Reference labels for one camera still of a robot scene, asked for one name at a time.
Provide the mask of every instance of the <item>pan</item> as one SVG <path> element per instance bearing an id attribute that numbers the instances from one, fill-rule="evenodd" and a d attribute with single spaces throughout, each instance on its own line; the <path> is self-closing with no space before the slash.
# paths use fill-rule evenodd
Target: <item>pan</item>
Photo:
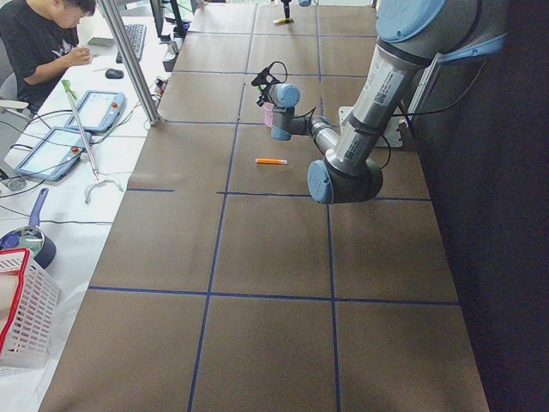
<path id="1" fill-rule="evenodd" d="M 34 261 L 44 269 L 51 263 L 57 251 L 53 240 L 48 238 L 39 228 L 40 211 L 42 210 L 48 191 L 47 188 L 40 191 L 34 203 L 28 226 L 12 230 L 0 239 L 0 249 L 11 249 L 14 247 L 26 247 L 30 249 Z"/>

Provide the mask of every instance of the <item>blue pan handle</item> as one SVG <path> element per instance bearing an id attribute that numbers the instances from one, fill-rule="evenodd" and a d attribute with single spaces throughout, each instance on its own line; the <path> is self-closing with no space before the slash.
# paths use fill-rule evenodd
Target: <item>blue pan handle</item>
<path id="1" fill-rule="evenodd" d="M 30 219 L 28 220 L 28 226 L 34 226 L 38 227 L 40 224 L 40 211 L 42 210 L 42 205 L 44 204 L 45 197 L 48 196 L 48 191 L 50 191 L 47 187 L 42 188 L 38 195 L 38 199 L 36 199 L 36 202 L 33 206 L 33 211 L 31 212 Z"/>
<path id="2" fill-rule="evenodd" d="M 0 239 L 0 249 L 13 249 L 19 245 L 19 234 L 10 232 Z"/>

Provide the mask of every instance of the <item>red basket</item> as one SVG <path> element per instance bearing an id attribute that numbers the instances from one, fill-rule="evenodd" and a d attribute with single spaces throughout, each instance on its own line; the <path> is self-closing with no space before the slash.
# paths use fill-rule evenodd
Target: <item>red basket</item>
<path id="1" fill-rule="evenodd" d="M 8 320 L 0 330 L 0 376 L 40 368 L 45 364 L 59 286 L 28 249 L 0 251 L 0 276 L 17 276 Z"/>

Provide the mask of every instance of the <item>dark curtain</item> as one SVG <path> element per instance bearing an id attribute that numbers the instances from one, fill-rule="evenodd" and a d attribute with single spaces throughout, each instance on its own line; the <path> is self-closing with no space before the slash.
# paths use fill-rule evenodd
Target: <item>dark curtain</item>
<path id="1" fill-rule="evenodd" d="M 491 412 L 547 412 L 549 3 L 511 1 L 508 29 L 415 133 Z M 443 68 L 422 110 L 479 66 Z"/>

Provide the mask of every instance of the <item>computer mouse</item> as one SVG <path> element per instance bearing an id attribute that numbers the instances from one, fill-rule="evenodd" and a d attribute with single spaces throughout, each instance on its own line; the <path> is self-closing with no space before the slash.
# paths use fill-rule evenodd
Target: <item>computer mouse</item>
<path id="1" fill-rule="evenodd" d="M 124 72 L 119 69 L 107 69 L 105 77 L 107 79 L 121 79 L 124 77 Z"/>

